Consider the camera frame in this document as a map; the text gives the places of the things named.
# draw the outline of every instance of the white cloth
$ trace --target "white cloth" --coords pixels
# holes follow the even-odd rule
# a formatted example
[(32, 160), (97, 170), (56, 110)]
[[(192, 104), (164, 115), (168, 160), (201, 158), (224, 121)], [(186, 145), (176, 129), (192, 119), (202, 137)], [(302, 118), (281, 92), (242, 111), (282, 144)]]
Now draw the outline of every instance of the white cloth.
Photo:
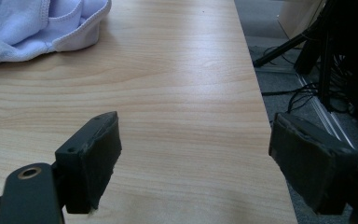
[(97, 43), (111, 0), (0, 0), (0, 62)]

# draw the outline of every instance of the light wood desk surface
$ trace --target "light wood desk surface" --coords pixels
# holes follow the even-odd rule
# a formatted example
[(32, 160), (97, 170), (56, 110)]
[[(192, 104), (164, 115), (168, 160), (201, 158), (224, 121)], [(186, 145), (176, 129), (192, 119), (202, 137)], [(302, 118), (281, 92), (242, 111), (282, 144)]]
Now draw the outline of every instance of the light wood desk surface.
[(100, 209), (67, 223), (296, 223), (234, 1), (116, 0), (100, 35), (0, 64), (0, 195), (116, 110), (123, 150)]

